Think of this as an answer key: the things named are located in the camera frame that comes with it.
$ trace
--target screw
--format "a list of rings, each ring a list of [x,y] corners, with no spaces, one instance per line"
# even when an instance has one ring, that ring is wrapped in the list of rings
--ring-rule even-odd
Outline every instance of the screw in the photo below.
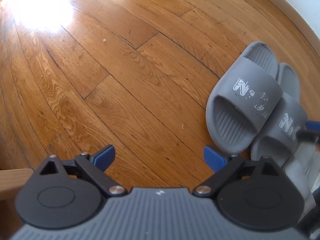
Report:
[[[122,186],[111,186],[109,192],[114,195],[122,194],[125,191],[125,188]]]
[[[211,188],[209,186],[198,186],[196,187],[196,192],[199,194],[208,194],[211,192]]]

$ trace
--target wooden floor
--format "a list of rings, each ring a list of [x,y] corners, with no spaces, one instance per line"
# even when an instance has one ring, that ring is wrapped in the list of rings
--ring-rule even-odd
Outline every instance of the wooden floor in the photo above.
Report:
[[[113,144],[107,174],[125,187],[193,188],[212,174],[209,93],[256,40],[296,70],[301,104],[320,119],[320,59],[268,0],[0,4],[2,170]]]

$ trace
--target ribbed insole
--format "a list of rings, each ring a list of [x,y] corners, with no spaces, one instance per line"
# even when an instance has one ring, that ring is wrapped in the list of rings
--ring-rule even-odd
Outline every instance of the ribbed insole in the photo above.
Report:
[[[255,47],[245,57],[262,67],[265,72],[276,79],[278,73],[278,62],[275,55],[265,46],[260,45]]]
[[[256,135],[252,124],[228,100],[216,97],[213,104],[214,123],[221,140],[230,149],[245,149]]]
[[[280,86],[283,92],[294,98],[297,102],[300,101],[300,83],[297,74],[290,68],[284,67]]]
[[[259,145],[256,153],[259,156],[257,156],[257,160],[259,160],[261,156],[272,157],[281,167],[291,156],[290,151],[273,138],[264,137],[258,143]]]

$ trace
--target white wall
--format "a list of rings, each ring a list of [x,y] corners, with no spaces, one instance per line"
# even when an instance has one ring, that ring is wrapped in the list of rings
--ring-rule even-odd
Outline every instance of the white wall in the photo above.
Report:
[[[320,0],[270,1],[289,17],[320,55]]]

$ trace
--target triangular cutout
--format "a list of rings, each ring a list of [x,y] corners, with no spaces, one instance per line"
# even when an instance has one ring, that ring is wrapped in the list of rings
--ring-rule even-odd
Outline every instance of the triangular cutout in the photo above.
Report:
[[[270,175],[270,176],[279,176],[279,173],[273,167],[273,165],[269,162],[265,162],[262,168],[262,174]]]
[[[40,175],[55,174],[55,173],[58,173],[56,164],[54,162],[48,162],[47,165],[40,172]]]

